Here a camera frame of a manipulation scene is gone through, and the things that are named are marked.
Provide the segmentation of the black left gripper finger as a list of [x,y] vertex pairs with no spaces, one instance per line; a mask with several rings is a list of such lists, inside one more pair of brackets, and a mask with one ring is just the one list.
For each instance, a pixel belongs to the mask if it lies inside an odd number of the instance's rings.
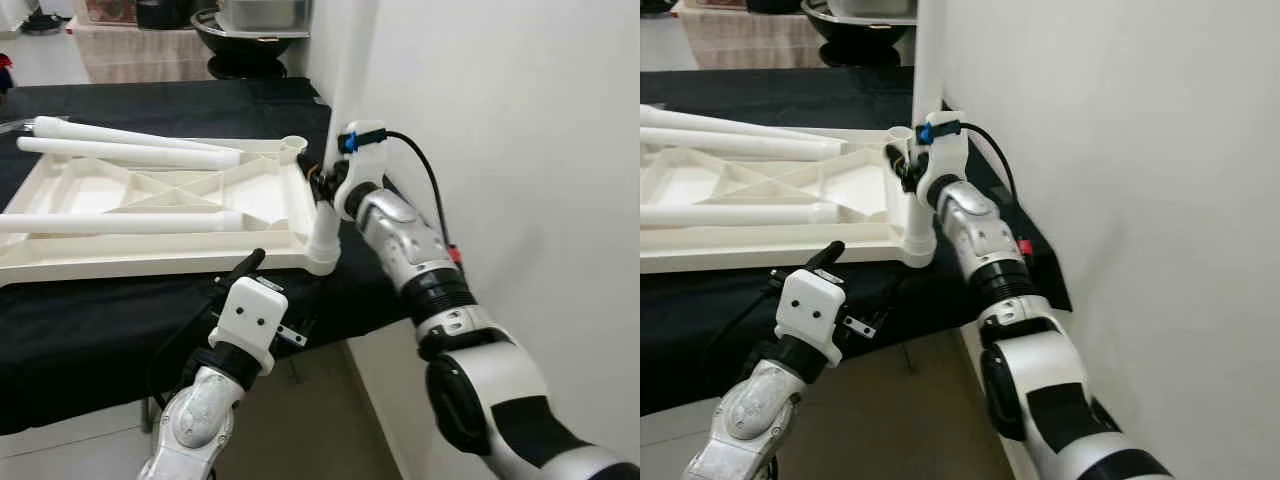
[[832,241],[823,250],[809,257],[803,265],[803,270],[818,273],[832,265],[844,255],[846,244],[842,241]]
[[250,255],[234,265],[232,270],[221,276],[221,288],[224,291],[229,291],[241,278],[256,273],[265,257],[265,250],[255,248]]

